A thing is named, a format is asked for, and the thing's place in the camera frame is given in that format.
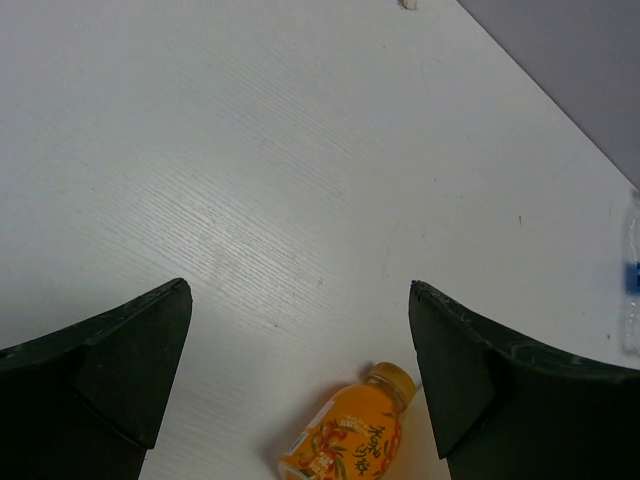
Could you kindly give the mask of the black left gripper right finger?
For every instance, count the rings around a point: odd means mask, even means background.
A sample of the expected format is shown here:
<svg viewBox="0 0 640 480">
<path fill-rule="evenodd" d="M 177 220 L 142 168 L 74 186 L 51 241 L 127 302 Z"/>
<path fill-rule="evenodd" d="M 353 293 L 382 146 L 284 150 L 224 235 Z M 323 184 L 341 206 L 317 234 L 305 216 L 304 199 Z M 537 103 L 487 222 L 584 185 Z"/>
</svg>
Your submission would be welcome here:
<svg viewBox="0 0 640 480">
<path fill-rule="evenodd" d="M 454 479 L 635 479 L 639 374 L 557 349 L 416 281 L 408 316 Z"/>
</svg>

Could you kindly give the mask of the orange juice bottle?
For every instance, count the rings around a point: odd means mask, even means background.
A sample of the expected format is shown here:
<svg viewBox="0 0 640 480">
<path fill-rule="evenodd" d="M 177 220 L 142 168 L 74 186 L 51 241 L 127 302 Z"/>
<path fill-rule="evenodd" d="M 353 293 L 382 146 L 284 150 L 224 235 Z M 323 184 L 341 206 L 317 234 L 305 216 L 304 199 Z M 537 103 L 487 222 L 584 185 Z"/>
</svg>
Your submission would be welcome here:
<svg viewBox="0 0 640 480">
<path fill-rule="evenodd" d="M 396 458 L 402 417 L 416 394 L 412 377 L 380 362 L 336 392 L 281 457 L 283 479 L 381 479 Z"/>
</svg>

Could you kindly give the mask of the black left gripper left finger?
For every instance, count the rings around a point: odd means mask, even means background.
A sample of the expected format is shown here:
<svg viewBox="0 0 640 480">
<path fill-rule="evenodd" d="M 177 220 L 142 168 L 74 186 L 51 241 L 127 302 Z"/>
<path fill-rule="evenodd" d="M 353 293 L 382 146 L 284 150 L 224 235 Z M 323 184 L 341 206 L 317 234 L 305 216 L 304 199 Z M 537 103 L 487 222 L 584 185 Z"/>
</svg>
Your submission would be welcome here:
<svg viewBox="0 0 640 480">
<path fill-rule="evenodd" d="M 153 449 L 192 316 L 173 279 L 1 352 L 4 479 L 136 479 Z"/>
</svg>

